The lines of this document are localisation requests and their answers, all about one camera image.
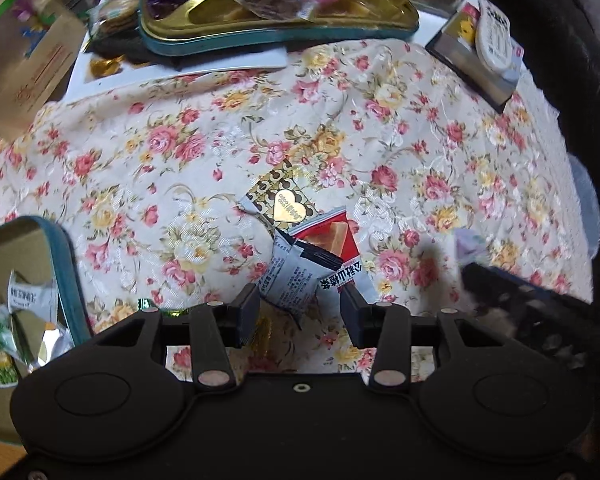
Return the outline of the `white black snack packet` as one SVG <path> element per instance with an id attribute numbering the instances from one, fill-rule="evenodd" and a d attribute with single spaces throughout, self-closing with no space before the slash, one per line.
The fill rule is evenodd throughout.
<path id="1" fill-rule="evenodd" d="M 379 298 L 359 255 L 340 258 L 314 244 L 275 232 L 272 259 L 260 278 L 260 295 L 301 324 L 311 309 L 340 315 L 340 292 L 352 283 L 367 302 Z"/>

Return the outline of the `red biscuit packet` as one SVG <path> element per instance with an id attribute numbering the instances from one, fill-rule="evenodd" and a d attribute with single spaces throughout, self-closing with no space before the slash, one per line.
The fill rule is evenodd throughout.
<path id="1" fill-rule="evenodd" d="M 338 256 L 342 260 L 341 269 L 348 274 L 347 278 L 340 278 L 340 281 L 352 280 L 355 275 L 363 272 L 360 251 L 346 208 L 338 207 L 303 221 L 290 228 L 289 234 Z"/>

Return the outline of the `gold heart chocolate packet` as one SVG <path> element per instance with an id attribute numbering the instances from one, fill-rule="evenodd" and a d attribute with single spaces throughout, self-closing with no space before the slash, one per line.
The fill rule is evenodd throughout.
<path id="1" fill-rule="evenodd" d="M 287 159 L 258 177 L 238 200 L 238 207 L 268 226 L 282 230 L 317 216 L 315 206 L 294 180 L 294 166 Z"/>

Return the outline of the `yellow green snack packet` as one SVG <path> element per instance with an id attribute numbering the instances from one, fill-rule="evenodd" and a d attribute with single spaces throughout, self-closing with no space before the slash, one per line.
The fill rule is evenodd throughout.
<path id="1" fill-rule="evenodd" d="M 15 387 L 19 382 L 19 373 L 12 357 L 0 351 L 0 389 Z"/>

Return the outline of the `gold candy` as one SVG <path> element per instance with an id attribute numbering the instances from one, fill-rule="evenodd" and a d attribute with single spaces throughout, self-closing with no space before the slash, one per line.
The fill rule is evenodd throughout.
<path id="1" fill-rule="evenodd" d="M 280 362 L 280 328 L 283 323 L 275 310 L 261 313 L 246 347 L 247 364 L 257 372 L 275 372 Z"/>

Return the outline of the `grey white snack bar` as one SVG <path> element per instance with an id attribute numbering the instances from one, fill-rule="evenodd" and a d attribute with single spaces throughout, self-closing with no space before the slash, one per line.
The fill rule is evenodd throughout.
<path id="1" fill-rule="evenodd" d="M 57 323 L 58 288 L 52 278 L 43 284 L 30 284 L 15 270 L 9 275 L 7 307 L 11 314 L 27 311 L 46 323 Z"/>

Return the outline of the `floral tablecloth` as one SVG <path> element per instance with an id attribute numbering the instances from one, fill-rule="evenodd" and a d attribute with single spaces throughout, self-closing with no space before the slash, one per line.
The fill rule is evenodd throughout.
<path id="1" fill-rule="evenodd" d="M 346 211 L 381 300 L 466 307 L 458 228 L 481 236 L 485 262 L 593 297 L 564 138 L 531 74 L 496 112 L 400 40 L 47 105 L 20 139 L 0 140 L 0 225 L 60 224 L 88 320 L 106 330 L 142 298 L 178 310 L 257 281 L 272 240 L 239 202 L 275 168 L 318 211 Z"/>

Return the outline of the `empty gold metal tray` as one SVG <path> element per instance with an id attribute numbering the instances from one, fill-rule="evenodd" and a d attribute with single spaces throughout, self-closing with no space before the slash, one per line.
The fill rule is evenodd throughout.
<path id="1" fill-rule="evenodd" d="M 39 216 L 0 226 L 0 442 L 20 443 L 9 414 L 20 380 L 92 335 L 65 230 Z"/>

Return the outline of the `white board under tray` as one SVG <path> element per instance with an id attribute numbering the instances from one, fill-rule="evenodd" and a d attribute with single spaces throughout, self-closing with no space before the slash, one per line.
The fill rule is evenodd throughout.
<path id="1" fill-rule="evenodd" d="M 59 101 L 73 102 L 129 84 L 143 84 L 170 77 L 232 70 L 279 70 L 288 63 L 287 49 L 281 44 L 229 48 L 184 58 L 166 58 L 150 52 L 136 58 L 125 55 L 101 56 L 87 50 L 86 44 L 83 47 Z"/>

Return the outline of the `white remote control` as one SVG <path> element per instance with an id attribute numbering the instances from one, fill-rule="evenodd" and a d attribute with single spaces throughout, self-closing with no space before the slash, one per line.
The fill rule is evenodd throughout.
<path id="1" fill-rule="evenodd" d="M 479 1 L 479 12 L 475 39 L 478 58 L 491 72 L 502 74 L 513 59 L 509 19 L 489 0 Z"/>

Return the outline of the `teal gold snack tray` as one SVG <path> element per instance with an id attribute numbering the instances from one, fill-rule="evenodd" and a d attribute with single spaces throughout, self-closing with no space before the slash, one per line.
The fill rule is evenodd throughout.
<path id="1" fill-rule="evenodd" d="M 418 29 L 410 0 L 140 0 L 144 43 L 171 58 L 267 44 L 409 40 Z"/>

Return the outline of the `brown paper bag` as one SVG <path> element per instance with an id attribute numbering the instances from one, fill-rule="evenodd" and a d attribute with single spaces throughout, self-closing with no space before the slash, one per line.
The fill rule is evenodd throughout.
<path id="1" fill-rule="evenodd" d="M 0 0 L 0 137 L 12 141 L 73 66 L 85 27 L 61 0 Z"/>

